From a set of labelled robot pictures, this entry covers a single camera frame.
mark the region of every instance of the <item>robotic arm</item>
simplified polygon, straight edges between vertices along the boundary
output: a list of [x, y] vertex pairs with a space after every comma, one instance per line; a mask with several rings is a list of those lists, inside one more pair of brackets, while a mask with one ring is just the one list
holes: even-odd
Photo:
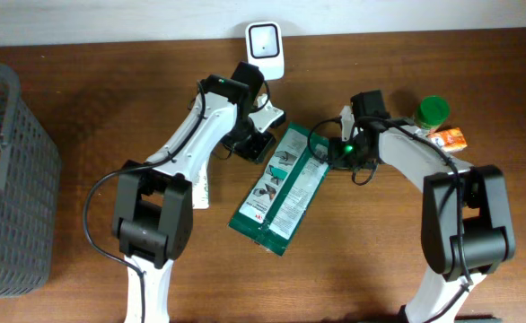
[[[112, 232], [125, 260], [144, 273], [145, 286], [142, 302], [139, 276], [128, 269], [127, 323], [142, 322], [142, 310], [145, 322], [169, 321], [171, 268], [193, 227], [192, 181], [215, 146], [221, 142], [232, 153], [260, 163], [274, 145], [267, 129], [283, 123], [285, 113], [266, 96], [259, 98], [260, 109], [253, 111], [263, 82], [259, 69], [246, 63], [238, 65], [231, 79], [210, 75], [201, 81], [202, 91], [183, 124], [147, 163], [171, 160], [119, 176]], [[124, 168], [135, 165], [128, 161]], [[153, 193], [163, 195], [162, 205], [142, 198]]]
[[[515, 241], [503, 174], [495, 166], [473, 167], [444, 153], [457, 177], [444, 156], [425, 143], [430, 141], [418, 136], [417, 127], [405, 119], [390, 121], [380, 91], [360, 93], [351, 102], [340, 118], [333, 119], [342, 133], [329, 139], [331, 166], [356, 174], [360, 169], [376, 170], [384, 162], [423, 192], [421, 241], [428, 268], [414, 299], [401, 308], [399, 320], [453, 322], [470, 291], [513, 258]], [[460, 201], [450, 190], [454, 179], [460, 181], [461, 202], [479, 208], [479, 217], [462, 221], [463, 247], [457, 233]], [[464, 275], [465, 267], [469, 275]]]

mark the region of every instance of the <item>green lid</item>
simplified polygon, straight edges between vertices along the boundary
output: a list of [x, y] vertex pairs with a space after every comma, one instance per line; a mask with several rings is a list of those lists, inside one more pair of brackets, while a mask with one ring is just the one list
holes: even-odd
[[416, 118], [431, 127], [437, 127], [449, 117], [451, 108], [449, 103], [440, 96], [426, 97], [416, 110]]

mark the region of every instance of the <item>orange box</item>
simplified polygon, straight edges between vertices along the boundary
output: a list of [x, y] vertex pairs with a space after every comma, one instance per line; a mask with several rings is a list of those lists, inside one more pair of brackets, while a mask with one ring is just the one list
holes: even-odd
[[459, 152], [467, 147], [467, 141], [457, 127], [430, 134], [427, 138], [447, 153]]

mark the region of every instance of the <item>white wall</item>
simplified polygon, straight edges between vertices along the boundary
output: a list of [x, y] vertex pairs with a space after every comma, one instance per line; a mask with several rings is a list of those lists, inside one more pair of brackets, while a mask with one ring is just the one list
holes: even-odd
[[526, 0], [0, 0], [0, 45], [526, 27]]

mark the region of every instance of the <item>wooden table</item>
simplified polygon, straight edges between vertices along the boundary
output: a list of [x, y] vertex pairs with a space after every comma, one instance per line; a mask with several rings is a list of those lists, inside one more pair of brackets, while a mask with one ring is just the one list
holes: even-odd
[[[381, 89], [391, 115], [426, 95], [452, 106], [448, 124], [469, 148], [457, 157], [506, 176], [516, 258], [469, 297], [461, 314], [526, 321], [526, 30], [441, 31], [285, 38], [285, 77], [273, 103], [311, 127], [358, 92]], [[187, 115], [195, 81], [230, 76], [243, 39], [0, 48], [23, 99], [56, 142], [64, 168], [52, 274], [39, 291], [0, 300], [0, 322], [122, 322], [127, 270], [97, 254], [82, 232], [85, 195], [127, 159], [143, 161]], [[280, 137], [285, 126], [276, 131]], [[322, 130], [334, 135], [335, 127]], [[396, 313], [425, 271], [421, 194], [390, 166], [366, 187], [332, 171], [282, 258], [226, 224], [263, 172], [239, 157], [210, 163], [211, 207], [172, 273], [177, 321], [336, 321]], [[93, 236], [110, 235], [115, 182], [92, 203]]]

